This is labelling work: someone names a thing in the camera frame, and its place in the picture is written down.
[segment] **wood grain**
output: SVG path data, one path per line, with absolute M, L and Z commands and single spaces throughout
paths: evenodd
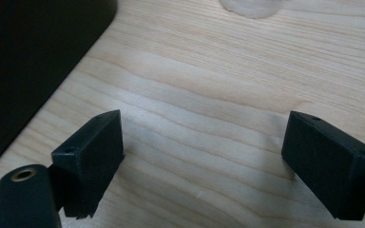
M 218 0 L 121 0 L 110 28 L 0 159 L 50 165 L 121 109 L 126 157 L 92 219 L 64 227 L 365 227 L 284 164 L 290 110 L 365 142 L 365 0 L 289 0 L 251 20 Z

